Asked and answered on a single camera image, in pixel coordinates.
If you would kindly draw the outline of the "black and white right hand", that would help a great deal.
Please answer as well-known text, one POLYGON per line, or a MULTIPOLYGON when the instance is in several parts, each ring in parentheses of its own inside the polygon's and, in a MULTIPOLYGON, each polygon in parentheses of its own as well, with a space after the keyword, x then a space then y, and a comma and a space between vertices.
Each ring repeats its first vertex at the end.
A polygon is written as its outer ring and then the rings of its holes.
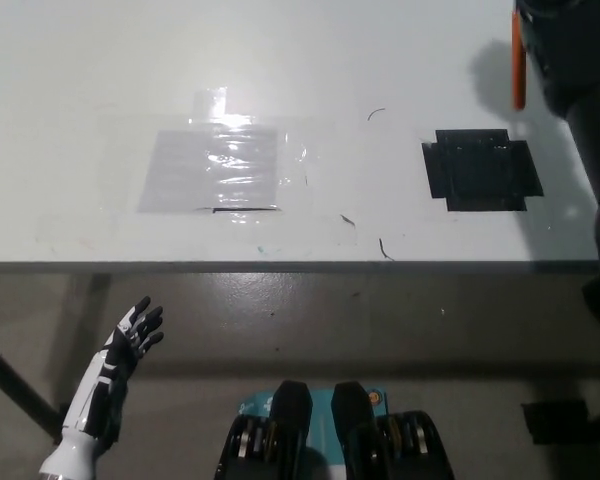
POLYGON ((559 118, 600 86, 600 1, 516 1, 521 37, 559 118))

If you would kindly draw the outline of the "white and black left hand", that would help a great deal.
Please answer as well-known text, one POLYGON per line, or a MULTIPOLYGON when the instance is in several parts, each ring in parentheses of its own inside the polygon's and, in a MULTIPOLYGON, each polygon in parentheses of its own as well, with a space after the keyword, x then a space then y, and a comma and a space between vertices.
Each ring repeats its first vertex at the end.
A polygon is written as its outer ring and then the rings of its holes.
POLYGON ((118 440, 128 382, 152 346, 164 338, 163 308, 146 296, 116 324, 90 361, 65 415, 62 431, 74 430, 109 447, 118 440))

